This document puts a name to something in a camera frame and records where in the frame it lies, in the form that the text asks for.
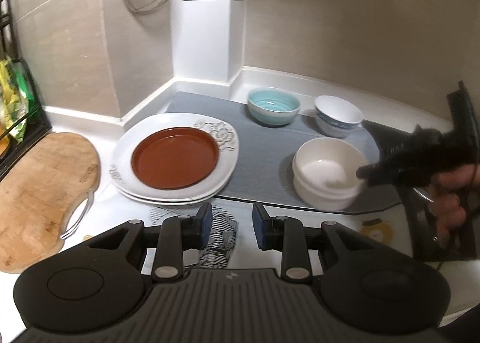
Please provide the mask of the person right hand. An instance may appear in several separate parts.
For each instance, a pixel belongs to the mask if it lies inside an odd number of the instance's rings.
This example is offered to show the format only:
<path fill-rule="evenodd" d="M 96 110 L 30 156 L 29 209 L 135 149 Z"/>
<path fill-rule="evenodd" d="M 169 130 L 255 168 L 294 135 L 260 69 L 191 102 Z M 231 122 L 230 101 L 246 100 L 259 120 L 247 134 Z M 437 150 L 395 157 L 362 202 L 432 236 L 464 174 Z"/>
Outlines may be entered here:
<path fill-rule="evenodd" d="M 479 191 L 479 165 L 467 164 L 450 172 L 439 172 L 431 177 L 428 193 L 432 202 L 430 213 L 435 218 L 438 243 L 448 248 L 451 232 L 462 227 L 469 215 L 459 197 L 459 191 L 469 188 Z"/>

